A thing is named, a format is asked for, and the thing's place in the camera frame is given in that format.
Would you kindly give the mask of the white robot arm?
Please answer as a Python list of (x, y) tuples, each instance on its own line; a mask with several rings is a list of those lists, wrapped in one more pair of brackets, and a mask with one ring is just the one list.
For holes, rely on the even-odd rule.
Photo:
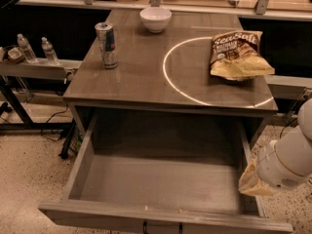
[(279, 140), (271, 140), (251, 159), (239, 179), (239, 192), (272, 196), (293, 190), (312, 174), (312, 99), (297, 113), (298, 125)]

